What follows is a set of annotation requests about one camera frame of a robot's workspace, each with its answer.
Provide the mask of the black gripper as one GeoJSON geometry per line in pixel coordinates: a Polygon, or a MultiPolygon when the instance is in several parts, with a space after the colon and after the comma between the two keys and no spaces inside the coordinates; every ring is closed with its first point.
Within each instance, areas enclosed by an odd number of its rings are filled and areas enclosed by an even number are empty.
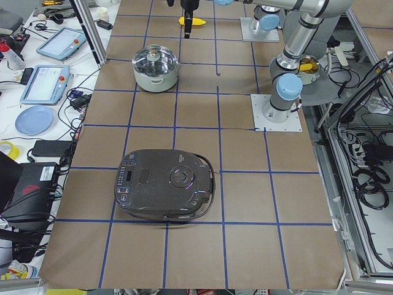
{"type": "Polygon", "coordinates": [[[199,8],[199,0],[181,0],[184,12],[184,38],[189,39],[192,31],[193,11],[199,8]]]}

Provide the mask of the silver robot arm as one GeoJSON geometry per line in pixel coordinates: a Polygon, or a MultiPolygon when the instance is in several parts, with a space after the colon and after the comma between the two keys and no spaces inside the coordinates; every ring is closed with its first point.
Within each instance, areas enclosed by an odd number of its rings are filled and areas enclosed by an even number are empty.
{"type": "Polygon", "coordinates": [[[281,22],[280,9],[271,6],[257,5],[254,9],[254,24],[252,29],[255,34],[262,34],[275,30],[281,22]]]}
{"type": "Polygon", "coordinates": [[[326,18],[334,18],[346,12],[352,1],[243,1],[243,4],[299,11],[297,24],[282,53],[271,61],[270,76],[273,93],[269,102],[262,107],[263,116],[273,123],[283,123],[291,113],[291,107],[299,98],[303,84],[296,71],[300,60],[316,34],[320,24],[326,18]]]}

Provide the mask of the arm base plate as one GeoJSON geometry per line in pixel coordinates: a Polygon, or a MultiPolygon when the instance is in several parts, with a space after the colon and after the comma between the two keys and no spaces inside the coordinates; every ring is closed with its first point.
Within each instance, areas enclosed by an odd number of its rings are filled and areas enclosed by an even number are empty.
{"type": "Polygon", "coordinates": [[[270,104],[271,95],[251,94],[255,131],[302,132],[302,125],[295,102],[289,110],[278,111],[270,104]]]}
{"type": "Polygon", "coordinates": [[[265,15],[260,20],[242,17],[240,22],[244,41],[279,42],[277,31],[280,22],[279,16],[265,15]]]}

